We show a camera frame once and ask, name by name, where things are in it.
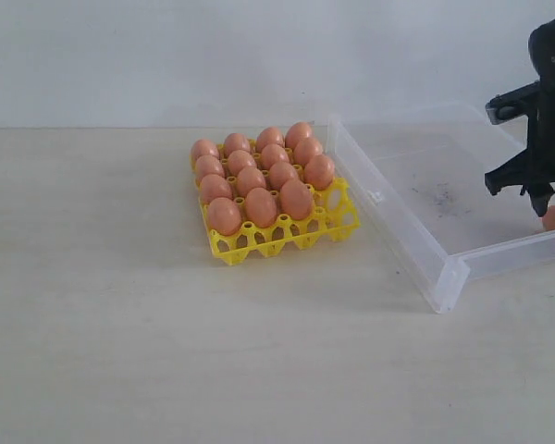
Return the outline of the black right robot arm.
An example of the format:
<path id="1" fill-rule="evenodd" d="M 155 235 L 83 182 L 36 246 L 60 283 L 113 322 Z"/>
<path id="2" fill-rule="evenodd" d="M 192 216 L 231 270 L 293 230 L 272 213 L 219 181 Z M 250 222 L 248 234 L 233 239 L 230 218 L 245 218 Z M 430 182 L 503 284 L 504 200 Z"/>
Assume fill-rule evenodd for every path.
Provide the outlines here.
<path id="1" fill-rule="evenodd" d="M 492 98 L 486 104 L 489 121 L 500 125 L 527 117 L 526 146 L 518 155 L 485 174 L 491 195 L 519 186 L 540 217 L 555 194 L 555 19 L 533 30 L 528 53 L 538 80 Z"/>

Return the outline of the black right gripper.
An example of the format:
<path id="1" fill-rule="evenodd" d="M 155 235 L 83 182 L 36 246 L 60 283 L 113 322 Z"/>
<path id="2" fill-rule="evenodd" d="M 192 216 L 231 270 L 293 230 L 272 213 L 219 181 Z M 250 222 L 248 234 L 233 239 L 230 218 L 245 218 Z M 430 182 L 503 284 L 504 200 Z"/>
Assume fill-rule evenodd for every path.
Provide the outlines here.
<path id="1" fill-rule="evenodd" d="M 491 195 L 503 188 L 520 186 L 520 194 L 528 194 L 538 216 L 544 216 L 555 194 L 555 142 L 529 144 L 518 155 L 485 174 L 485 185 Z"/>

